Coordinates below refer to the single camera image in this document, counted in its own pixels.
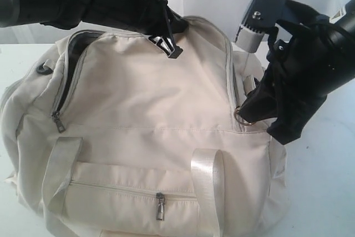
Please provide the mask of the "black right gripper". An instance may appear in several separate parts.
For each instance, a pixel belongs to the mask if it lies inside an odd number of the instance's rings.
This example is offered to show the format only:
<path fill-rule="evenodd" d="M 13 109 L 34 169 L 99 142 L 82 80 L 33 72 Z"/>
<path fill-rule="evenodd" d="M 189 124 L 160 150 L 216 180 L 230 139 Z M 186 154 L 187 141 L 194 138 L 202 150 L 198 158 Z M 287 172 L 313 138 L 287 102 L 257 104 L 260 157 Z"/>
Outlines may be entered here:
<path fill-rule="evenodd" d="M 248 123 L 276 119 L 267 132 L 286 145 L 300 138 L 306 123 L 339 82 L 333 77 L 341 58 L 341 27 L 311 25 L 312 34 L 286 43 L 268 38 L 265 78 L 249 92 L 239 115 Z"/>

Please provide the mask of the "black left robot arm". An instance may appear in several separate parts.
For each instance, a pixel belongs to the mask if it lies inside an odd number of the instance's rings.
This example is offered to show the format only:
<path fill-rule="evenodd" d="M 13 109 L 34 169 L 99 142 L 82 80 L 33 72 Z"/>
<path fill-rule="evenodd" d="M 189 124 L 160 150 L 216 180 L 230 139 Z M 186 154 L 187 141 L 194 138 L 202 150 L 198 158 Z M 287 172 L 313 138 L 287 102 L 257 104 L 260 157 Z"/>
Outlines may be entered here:
<path fill-rule="evenodd" d="M 175 59 L 174 35 L 188 23 L 167 0 L 1 0 L 1 27 L 39 23 L 70 30 L 85 22 L 141 33 Z"/>

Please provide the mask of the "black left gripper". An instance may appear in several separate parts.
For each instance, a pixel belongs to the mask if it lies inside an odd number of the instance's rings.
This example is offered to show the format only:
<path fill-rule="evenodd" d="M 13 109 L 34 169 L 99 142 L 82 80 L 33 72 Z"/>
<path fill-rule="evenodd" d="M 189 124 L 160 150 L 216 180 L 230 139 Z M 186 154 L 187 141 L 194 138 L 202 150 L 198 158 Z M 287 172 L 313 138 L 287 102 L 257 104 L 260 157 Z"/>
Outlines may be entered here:
<path fill-rule="evenodd" d="M 170 9 L 167 0 L 90 0 L 85 21 L 150 35 L 148 40 L 170 59 L 177 59 L 183 49 L 167 35 L 182 33 L 189 26 Z"/>

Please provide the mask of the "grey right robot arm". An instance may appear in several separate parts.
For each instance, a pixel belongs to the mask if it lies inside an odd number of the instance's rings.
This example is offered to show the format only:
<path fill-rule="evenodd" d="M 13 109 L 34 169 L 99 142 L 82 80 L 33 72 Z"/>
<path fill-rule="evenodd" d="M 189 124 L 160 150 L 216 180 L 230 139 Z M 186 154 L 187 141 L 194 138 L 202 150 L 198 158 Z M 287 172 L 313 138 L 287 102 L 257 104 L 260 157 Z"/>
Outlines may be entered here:
<path fill-rule="evenodd" d="M 304 4 L 284 5 L 298 21 L 272 15 L 268 66 L 235 115 L 247 124 L 271 119 L 268 134 L 288 144 L 331 92 L 354 79 L 354 2 L 336 21 Z"/>

